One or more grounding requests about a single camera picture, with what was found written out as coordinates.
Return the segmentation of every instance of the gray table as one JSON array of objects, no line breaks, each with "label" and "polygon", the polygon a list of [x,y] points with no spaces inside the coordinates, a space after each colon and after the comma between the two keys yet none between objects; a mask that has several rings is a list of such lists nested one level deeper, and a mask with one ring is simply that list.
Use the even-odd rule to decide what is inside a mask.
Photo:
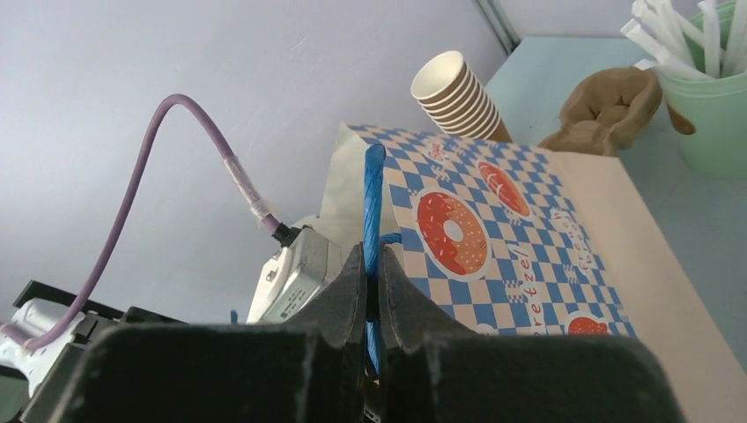
[{"label": "gray table", "polygon": [[[560,127],[571,91],[596,71],[645,54],[626,39],[525,39],[488,83],[515,142],[537,145]],[[742,367],[747,368],[747,181],[717,180],[683,162],[665,108],[621,152],[636,188]]]}]

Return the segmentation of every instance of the green cup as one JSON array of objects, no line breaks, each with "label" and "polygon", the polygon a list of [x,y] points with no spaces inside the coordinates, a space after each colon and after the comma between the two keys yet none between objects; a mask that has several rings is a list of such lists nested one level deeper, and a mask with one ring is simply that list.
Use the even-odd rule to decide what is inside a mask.
[{"label": "green cup", "polygon": [[[718,8],[721,45],[726,46],[734,2]],[[691,19],[703,27],[703,15]],[[692,58],[705,68],[703,48],[688,40]],[[659,72],[659,82],[690,167],[714,176],[747,177],[747,73],[713,81],[687,81]]]}]

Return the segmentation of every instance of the purple cable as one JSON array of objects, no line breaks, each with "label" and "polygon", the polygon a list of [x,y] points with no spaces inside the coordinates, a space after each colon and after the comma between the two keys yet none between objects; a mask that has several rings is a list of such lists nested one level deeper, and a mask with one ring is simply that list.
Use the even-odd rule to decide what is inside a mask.
[{"label": "purple cable", "polygon": [[[197,105],[194,100],[190,99],[190,97],[187,97],[184,94],[171,94],[163,101],[161,101],[161,104],[158,106],[158,108],[156,108],[156,111],[153,114],[153,118],[151,118],[151,122],[148,124],[148,130],[145,132],[143,144],[140,147],[140,153],[137,155],[135,169],[132,171],[132,176],[129,178],[127,191],[125,191],[124,198],[122,199],[122,204],[120,205],[119,211],[117,212],[115,222],[112,225],[111,230],[109,231],[107,241],[104,243],[104,248],[99,254],[99,259],[96,260],[96,264],[93,266],[91,274],[88,276],[88,279],[83,285],[83,288],[81,288],[80,293],[78,293],[78,296],[75,298],[72,304],[70,304],[70,307],[67,309],[63,317],[55,324],[55,326],[51,330],[49,330],[49,332],[41,335],[38,338],[34,338],[31,334],[27,333],[25,330],[13,323],[2,325],[2,327],[0,327],[0,331],[7,335],[10,339],[20,345],[25,346],[26,349],[30,351],[35,351],[39,348],[49,345],[65,332],[70,323],[75,319],[75,316],[83,308],[85,302],[88,301],[93,288],[96,287],[96,284],[101,278],[101,274],[107,267],[107,263],[109,262],[109,258],[112,256],[112,252],[114,252],[120,234],[122,234],[122,229],[124,228],[124,223],[127,220],[127,216],[129,215],[129,210],[132,208],[133,201],[135,201],[137,188],[140,185],[140,180],[143,178],[145,165],[148,163],[148,156],[151,154],[153,141],[155,141],[156,139],[156,133],[159,130],[159,126],[161,122],[163,122],[164,117],[166,117],[166,113],[169,111],[169,109],[173,106],[176,106],[177,104],[181,104],[182,106],[187,108],[187,110],[192,112],[192,115],[194,115],[195,118],[200,122],[200,124],[203,125],[203,128],[205,128],[205,131],[207,131],[208,135],[212,139],[212,142],[218,148],[220,156],[224,160],[232,158],[232,156],[234,156],[233,150],[231,149],[231,146],[228,145],[226,138],[223,136],[223,134],[220,132],[220,130],[208,116],[208,114],[205,113],[205,111],[199,105]],[[268,213],[267,216],[262,219],[262,222],[272,233],[274,233],[277,227],[280,225],[280,222],[278,222],[271,213]]]}]

